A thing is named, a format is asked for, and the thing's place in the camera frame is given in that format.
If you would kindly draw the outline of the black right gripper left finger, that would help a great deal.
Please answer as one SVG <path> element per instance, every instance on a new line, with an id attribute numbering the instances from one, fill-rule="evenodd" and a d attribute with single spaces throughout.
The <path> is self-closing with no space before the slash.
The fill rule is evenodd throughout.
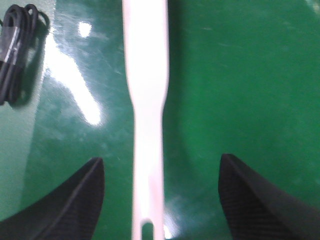
<path id="1" fill-rule="evenodd" d="M 2 240 L 90 240 L 104 201 L 104 163 L 94 157 L 34 204 L 0 222 Z"/>

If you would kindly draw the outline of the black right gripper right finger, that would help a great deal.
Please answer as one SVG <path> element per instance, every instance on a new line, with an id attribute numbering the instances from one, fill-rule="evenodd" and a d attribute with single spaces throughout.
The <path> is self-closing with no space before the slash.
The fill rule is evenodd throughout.
<path id="1" fill-rule="evenodd" d="M 320 211 L 287 194 L 233 154 L 220 159 L 218 193 L 234 240 L 318 240 Z"/>

